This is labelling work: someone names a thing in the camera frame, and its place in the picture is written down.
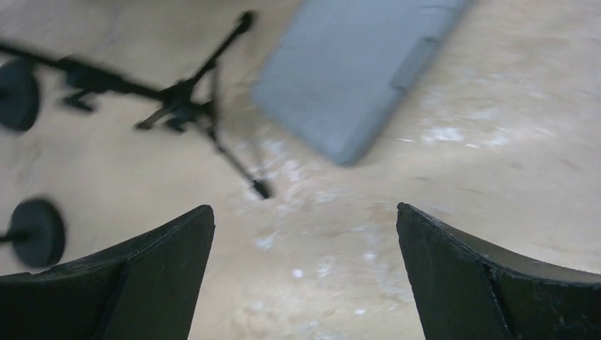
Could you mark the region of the black tripod shock-mount stand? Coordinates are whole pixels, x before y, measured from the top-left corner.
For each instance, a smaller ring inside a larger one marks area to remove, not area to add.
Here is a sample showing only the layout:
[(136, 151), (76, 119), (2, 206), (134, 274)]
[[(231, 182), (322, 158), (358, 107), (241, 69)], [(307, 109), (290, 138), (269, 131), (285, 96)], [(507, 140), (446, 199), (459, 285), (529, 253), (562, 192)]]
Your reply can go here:
[(35, 67), (38, 65), (64, 72), (65, 84), (75, 91), (62, 98), (62, 104), (84, 113), (92, 113), (95, 110), (91, 104), (84, 101), (84, 97), (91, 94), (113, 92), (139, 96), (161, 104), (159, 110), (135, 125), (135, 128), (139, 130), (150, 130), (158, 120), (166, 118), (164, 124), (169, 129), (183, 133), (186, 123), (199, 123), (201, 120), (206, 120), (206, 124), (202, 128), (215, 148), (232, 164), (240, 176), (250, 183), (252, 189), (261, 198), (269, 199), (272, 192), (268, 182), (254, 177), (244, 164), (223, 146), (218, 137), (218, 60), (240, 35), (253, 27), (256, 18), (256, 11), (242, 12), (237, 20), (237, 25), (193, 76), (163, 89), (152, 88), (138, 81), (127, 79), (116, 71), (83, 59), (54, 58), (47, 53), (36, 52), (7, 40), (1, 41), (1, 53), (11, 56), (11, 59), (20, 58), (29, 61), (33, 65), (34, 73)]

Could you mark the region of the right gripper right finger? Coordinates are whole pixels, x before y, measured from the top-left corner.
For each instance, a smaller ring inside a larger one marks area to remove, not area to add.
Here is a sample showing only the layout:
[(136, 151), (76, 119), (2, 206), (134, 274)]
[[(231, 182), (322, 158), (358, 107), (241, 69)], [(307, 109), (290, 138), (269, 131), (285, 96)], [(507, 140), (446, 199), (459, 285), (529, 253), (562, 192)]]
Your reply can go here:
[(398, 205), (427, 339), (599, 339), (600, 276), (536, 260)]

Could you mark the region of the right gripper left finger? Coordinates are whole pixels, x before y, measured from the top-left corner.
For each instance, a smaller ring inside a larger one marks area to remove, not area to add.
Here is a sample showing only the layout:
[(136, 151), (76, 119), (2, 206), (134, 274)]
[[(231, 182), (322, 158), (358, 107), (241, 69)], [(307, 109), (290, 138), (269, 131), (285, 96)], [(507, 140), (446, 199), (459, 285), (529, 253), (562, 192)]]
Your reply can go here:
[(201, 205), (40, 273), (1, 277), (2, 339), (187, 339), (215, 231)]

